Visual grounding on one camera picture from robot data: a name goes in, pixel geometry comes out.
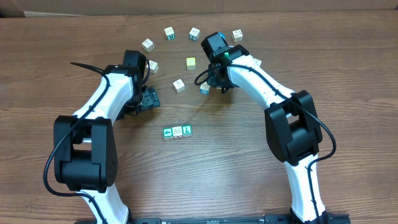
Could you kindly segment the green letter L block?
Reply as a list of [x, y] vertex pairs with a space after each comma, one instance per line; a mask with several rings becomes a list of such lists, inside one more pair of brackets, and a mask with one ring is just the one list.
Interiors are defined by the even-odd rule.
[[183, 137], [187, 138], [192, 135], [192, 126], [190, 124], [182, 126]]

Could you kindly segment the wooden block red side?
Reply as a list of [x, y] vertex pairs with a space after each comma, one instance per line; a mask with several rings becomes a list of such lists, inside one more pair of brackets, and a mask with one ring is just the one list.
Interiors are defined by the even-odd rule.
[[173, 132], [173, 138], [174, 139], [183, 137], [183, 131], [182, 131], [182, 127], [181, 126], [173, 127], [172, 128], [172, 132]]

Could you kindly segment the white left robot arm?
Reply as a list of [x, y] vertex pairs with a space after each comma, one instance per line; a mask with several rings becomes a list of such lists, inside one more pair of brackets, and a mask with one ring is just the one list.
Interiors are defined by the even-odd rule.
[[[146, 86], [149, 61], [139, 51], [126, 50], [119, 65], [81, 67], [99, 73], [101, 83], [83, 107], [55, 120], [54, 149], [44, 168], [44, 185], [57, 196], [84, 198], [95, 223], [132, 223], [131, 211], [115, 185], [118, 155], [113, 124], [127, 114], [160, 106], [155, 89]], [[67, 193], [49, 185], [51, 164], [57, 182], [68, 187]]]

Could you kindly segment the green numeral four block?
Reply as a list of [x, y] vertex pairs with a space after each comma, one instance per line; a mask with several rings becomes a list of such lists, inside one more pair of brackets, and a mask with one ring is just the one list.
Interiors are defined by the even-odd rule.
[[164, 137], [164, 139], [173, 139], [174, 134], [173, 134], [172, 128], [164, 128], [163, 129], [163, 137]]

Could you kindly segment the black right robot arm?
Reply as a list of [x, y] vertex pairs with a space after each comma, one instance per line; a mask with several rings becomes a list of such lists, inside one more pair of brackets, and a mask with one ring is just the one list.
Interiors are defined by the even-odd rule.
[[204, 82], [222, 93], [240, 87], [264, 110], [269, 149], [287, 170], [293, 221], [326, 223], [316, 172], [322, 132], [312, 96], [279, 84], [243, 46], [228, 45], [217, 32], [201, 47], [210, 61]]

